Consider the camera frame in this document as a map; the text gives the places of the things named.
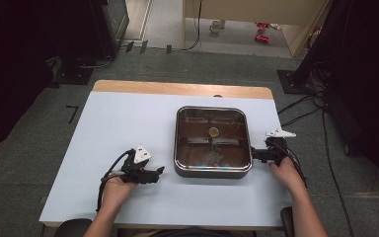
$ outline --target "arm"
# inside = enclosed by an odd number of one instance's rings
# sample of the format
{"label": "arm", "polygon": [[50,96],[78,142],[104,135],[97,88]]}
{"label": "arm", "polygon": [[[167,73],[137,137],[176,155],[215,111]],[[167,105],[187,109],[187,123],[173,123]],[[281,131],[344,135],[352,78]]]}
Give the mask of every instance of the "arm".
{"label": "arm", "polygon": [[279,167],[275,164],[270,164],[270,167],[291,193],[295,236],[328,236],[292,161],[286,157]]}
{"label": "arm", "polygon": [[100,211],[84,237],[109,236],[115,217],[136,184],[124,183],[119,177],[107,181]]}

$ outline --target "gray carpet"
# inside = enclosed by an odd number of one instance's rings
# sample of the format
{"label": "gray carpet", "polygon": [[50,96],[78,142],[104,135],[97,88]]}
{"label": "gray carpet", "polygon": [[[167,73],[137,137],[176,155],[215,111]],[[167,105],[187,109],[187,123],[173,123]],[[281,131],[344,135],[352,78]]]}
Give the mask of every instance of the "gray carpet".
{"label": "gray carpet", "polygon": [[[285,95],[276,70],[293,70],[299,59],[243,56],[138,48],[125,53],[104,68],[94,70],[88,86],[61,85],[47,88],[20,119],[9,137],[0,143],[0,236],[39,236],[38,223],[64,153],[93,84],[100,79],[202,83],[271,88],[279,109],[301,96]],[[73,109],[79,111],[69,123]],[[283,113],[281,123],[310,112],[304,102]],[[337,125],[326,115],[329,145],[335,174],[340,183],[355,236],[379,236],[379,169],[363,157],[347,157]],[[301,160],[310,194],[331,236],[348,236],[348,229],[325,151],[322,113],[316,112],[286,128],[297,133],[289,147]],[[45,236],[52,236],[47,228]],[[282,232],[259,232],[260,236],[283,236]]]}

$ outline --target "cable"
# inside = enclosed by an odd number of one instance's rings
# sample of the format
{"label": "cable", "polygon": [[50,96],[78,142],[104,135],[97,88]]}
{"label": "cable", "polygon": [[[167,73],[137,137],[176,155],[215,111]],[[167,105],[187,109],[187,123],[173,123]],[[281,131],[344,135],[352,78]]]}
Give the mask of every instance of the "cable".
{"label": "cable", "polygon": [[122,153],[116,160],[115,162],[112,164],[112,166],[110,167],[110,169],[104,174],[104,176],[101,178],[101,184],[100,184],[100,191],[98,193],[98,204],[97,204],[97,212],[100,211],[100,208],[101,208],[101,203],[103,201],[103,191],[104,191],[104,188],[106,187],[106,182],[107,182],[107,177],[109,176],[110,172],[113,170],[113,168],[116,166],[116,164],[119,162],[119,160],[121,160],[122,157],[124,157],[125,155],[129,155],[132,153],[132,150],[127,150],[125,151],[124,153]]}
{"label": "cable", "polygon": [[308,116],[308,115],[311,115],[312,113],[314,113],[314,112],[316,112],[316,111],[318,111],[318,110],[321,110],[321,109],[322,109],[322,108],[317,108],[316,110],[314,110],[314,111],[312,111],[312,112],[309,112],[309,113],[306,113],[306,114],[304,114],[304,115],[302,115],[302,116],[299,116],[299,117],[297,117],[297,118],[294,118],[294,119],[292,119],[292,120],[290,120],[290,121],[288,121],[288,122],[282,124],[281,127],[283,127],[283,126],[288,126],[288,125],[292,125],[292,124],[294,124],[295,122],[297,122],[299,119],[304,118],[304,117],[306,117],[306,116]]}
{"label": "cable", "polygon": [[296,101],[296,102],[293,102],[291,103],[290,105],[286,106],[285,108],[281,109],[278,114],[281,114],[283,113],[284,111],[296,106],[297,104],[301,103],[301,102],[304,102],[304,101],[309,101],[309,100],[314,100],[314,99],[318,99],[318,98],[322,98],[320,96],[318,96],[319,93],[322,93],[322,91],[319,91],[319,92],[316,92],[312,95],[308,95],[308,96],[304,96],[302,97],[300,100]]}
{"label": "cable", "polygon": [[315,101],[315,99],[313,99],[312,100],[312,102],[313,102],[313,104],[317,107],[317,108],[320,108],[320,109],[325,109],[326,108],[326,105],[318,105],[317,103],[316,103],[316,101]]}
{"label": "cable", "polygon": [[346,206],[345,206],[345,203],[344,203],[344,200],[343,200],[343,196],[342,196],[342,193],[341,193],[340,185],[338,184],[338,180],[337,180],[337,178],[335,176],[334,168],[332,167],[332,161],[331,161],[331,157],[330,157],[330,154],[329,154],[328,132],[326,130],[326,122],[325,122],[325,110],[322,111],[322,123],[323,123],[323,131],[324,131],[324,134],[325,134],[326,155],[327,155],[327,158],[328,158],[329,169],[331,170],[332,179],[334,180],[335,186],[337,187],[338,195],[340,196],[343,213],[345,214],[345,218],[346,218],[346,222],[347,222],[347,227],[349,229],[349,234],[350,234],[351,237],[353,237],[353,230],[352,230],[352,226],[350,224],[349,215],[348,215],[347,210],[346,210]]}
{"label": "cable", "polygon": [[297,158],[297,155],[294,153],[294,151],[292,151],[290,148],[287,147],[287,150],[288,152],[290,152],[291,154],[293,154],[293,158],[295,159],[295,161],[298,163],[298,166],[301,167],[301,164],[300,164],[300,160]]}
{"label": "cable", "polygon": [[199,19],[201,18],[201,7],[202,7],[202,0],[199,0],[199,8],[198,8],[198,27],[196,28],[197,31],[197,37],[195,39],[195,42],[192,44],[189,48],[182,48],[182,51],[188,51],[196,47],[196,45],[199,43]]}
{"label": "cable", "polygon": [[111,61],[113,60],[113,57],[110,57],[110,60],[102,65],[96,65],[96,66],[79,66],[80,68],[102,68],[107,66]]}

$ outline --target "table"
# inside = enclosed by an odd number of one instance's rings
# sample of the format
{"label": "table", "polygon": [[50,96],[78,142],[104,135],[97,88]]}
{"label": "table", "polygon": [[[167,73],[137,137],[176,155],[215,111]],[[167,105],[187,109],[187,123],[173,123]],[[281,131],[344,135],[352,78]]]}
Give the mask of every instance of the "table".
{"label": "table", "polygon": [[268,88],[98,81],[39,221],[59,226],[68,219],[94,219],[100,178],[120,154],[141,143],[153,156],[146,169],[166,168],[157,184],[133,191],[115,226],[281,229],[279,212],[291,205],[291,199],[267,164],[255,161],[240,180],[183,178],[175,173],[175,119],[182,106],[242,110],[256,148],[265,148],[267,131],[280,128]]}
{"label": "table", "polygon": [[[198,18],[200,0],[183,0],[183,48],[186,18]],[[307,38],[322,26],[331,0],[204,0],[201,19],[281,24],[293,56],[303,49]]]}

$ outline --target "red object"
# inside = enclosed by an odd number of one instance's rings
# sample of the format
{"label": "red object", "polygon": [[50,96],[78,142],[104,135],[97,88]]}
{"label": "red object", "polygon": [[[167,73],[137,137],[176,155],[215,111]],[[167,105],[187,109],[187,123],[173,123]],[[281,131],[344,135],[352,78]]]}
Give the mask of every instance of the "red object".
{"label": "red object", "polygon": [[263,32],[268,25],[268,23],[257,23],[258,32]]}
{"label": "red object", "polygon": [[262,41],[262,42],[268,42],[269,41],[269,37],[256,35],[255,36],[255,40],[256,41]]}

